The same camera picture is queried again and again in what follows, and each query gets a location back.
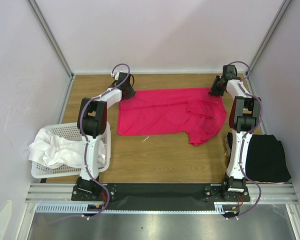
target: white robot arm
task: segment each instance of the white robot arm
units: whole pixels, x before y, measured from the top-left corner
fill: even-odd
[[[73,188],[75,193],[71,197],[73,201],[81,201],[83,198],[93,200],[101,191],[100,185],[96,184],[92,178],[98,179],[99,172],[103,172],[98,168],[98,158],[102,134],[110,127],[107,122],[107,109],[122,99],[129,99],[135,95],[136,92],[130,84],[131,76],[129,73],[117,72],[113,76],[114,82],[107,91],[94,98],[85,97],[81,101],[77,127],[81,129],[82,126],[84,133],[82,142],[85,156],[80,176]]]
[[[225,91],[233,97],[229,117],[233,138],[229,166],[221,182],[221,194],[235,196],[247,189],[245,176],[248,147],[252,138],[250,132],[259,121],[261,109],[259,102],[252,98],[237,76],[234,65],[223,66],[222,76],[216,76],[210,94],[223,96]]]

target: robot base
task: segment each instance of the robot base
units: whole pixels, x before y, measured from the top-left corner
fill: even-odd
[[[113,201],[116,196],[116,185],[115,184],[107,184],[104,187],[110,193],[109,201]],[[82,202],[90,202],[90,201],[102,201],[103,197],[100,193],[103,191],[103,188],[93,182],[92,180],[84,180],[81,177],[78,177],[73,190],[72,190],[72,201],[82,201]]]
[[[205,201],[208,203],[214,202],[237,202],[237,197],[240,196],[242,200],[247,203],[250,202],[248,187],[244,188],[243,192],[223,191],[221,185],[206,185],[204,186]]]

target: wooden surface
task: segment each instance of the wooden surface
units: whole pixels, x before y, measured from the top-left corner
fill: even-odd
[[[136,74],[133,88],[210,88],[216,74]],[[76,122],[83,97],[101,94],[112,83],[109,75],[77,75],[63,123]],[[230,132],[228,118],[233,104],[230,94],[222,98],[227,119],[222,131],[200,146],[189,144],[186,133],[120,136],[117,134],[119,104],[108,109],[111,129],[109,168],[100,174],[105,183],[219,183],[227,168],[224,138]],[[49,178],[48,182],[75,182],[77,176]]]

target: folded black shirt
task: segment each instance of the folded black shirt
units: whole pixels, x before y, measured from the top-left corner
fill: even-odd
[[[230,149],[232,133],[227,135]],[[282,183],[291,179],[281,141],[274,135],[252,135],[245,163],[245,173],[253,181]]]

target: plastic basket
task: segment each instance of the plastic basket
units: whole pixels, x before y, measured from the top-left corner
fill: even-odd
[[[45,126],[45,129],[48,129],[51,133],[63,137],[72,141],[82,141],[82,135],[80,130],[77,127],[76,122],[64,123],[57,125]],[[101,135],[101,140],[105,144],[106,149],[106,164],[105,167],[99,169],[99,172],[104,172],[110,165],[110,156],[111,156],[111,132],[110,125],[106,123],[106,129],[104,134]],[[73,168],[67,165],[62,165],[58,168],[49,168],[43,166],[35,161],[32,162],[31,174],[36,179],[42,178],[55,178],[55,177],[64,177],[79,175],[81,168]]]

